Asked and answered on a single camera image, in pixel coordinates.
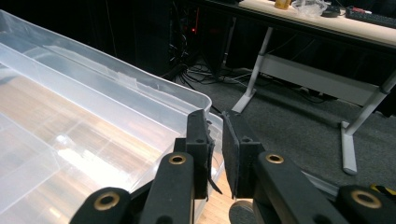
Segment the box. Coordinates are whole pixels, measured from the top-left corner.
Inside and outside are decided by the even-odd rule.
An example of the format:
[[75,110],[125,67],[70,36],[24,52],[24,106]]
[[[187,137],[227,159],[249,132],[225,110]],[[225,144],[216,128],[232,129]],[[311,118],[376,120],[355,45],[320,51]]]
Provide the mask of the box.
[[207,96],[1,10],[0,64],[0,220],[67,223],[100,188],[138,189],[197,109],[219,178],[222,120]]

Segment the gray carpet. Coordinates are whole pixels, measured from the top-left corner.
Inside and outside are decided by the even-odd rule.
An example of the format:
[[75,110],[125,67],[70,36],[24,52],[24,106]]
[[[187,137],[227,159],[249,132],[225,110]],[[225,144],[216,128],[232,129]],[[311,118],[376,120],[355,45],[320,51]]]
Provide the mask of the gray carpet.
[[[221,82],[190,84],[208,95],[221,111],[233,108],[246,90],[239,84]],[[396,189],[396,118],[374,113],[357,130],[354,143],[358,174],[351,176],[342,170],[340,122],[353,121],[361,108],[340,100],[311,103],[296,91],[265,78],[260,78],[259,84],[242,115],[265,149],[289,156],[303,170],[337,186],[368,187],[376,183]],[[319,98],[306,97],[320,102]]]

